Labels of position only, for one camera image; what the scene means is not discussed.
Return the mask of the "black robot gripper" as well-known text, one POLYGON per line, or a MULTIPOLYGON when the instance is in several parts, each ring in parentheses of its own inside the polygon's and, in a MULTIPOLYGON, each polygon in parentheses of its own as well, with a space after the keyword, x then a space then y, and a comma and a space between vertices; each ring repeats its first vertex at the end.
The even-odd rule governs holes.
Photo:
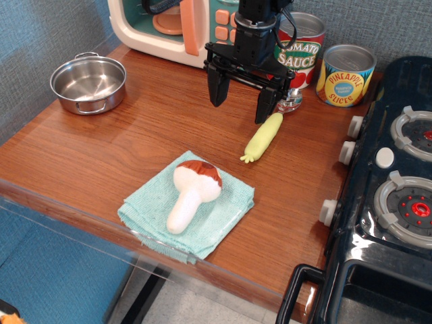
POLYGON ((294 73, 281 65, 273 53, 280 42, 279 25, 279 20, 257 24, 239 20, 234 44, 205 45, 209 98, 215 107, 226 100, 230 80, 260 89, 255 124, 264 123, 277 102, 287 97, 294 73))

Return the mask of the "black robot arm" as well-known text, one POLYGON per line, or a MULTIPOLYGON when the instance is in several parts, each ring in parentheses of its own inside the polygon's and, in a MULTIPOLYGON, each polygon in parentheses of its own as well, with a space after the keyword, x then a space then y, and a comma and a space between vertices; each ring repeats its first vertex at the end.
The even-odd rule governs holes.
POLYGON ((233 45, 207 43, 207 84, 210 102, 218 107, 227 98, 230 81, 235 80, 260 90, 255 123, 261 124, 285 99, 295 73, 280 64, 274 56, 276 46, 285 49, 279 38, 281 17, 294 27, 296 23, 288 11, 290 1, 241 1, 234 21, 236 37, 233 45))

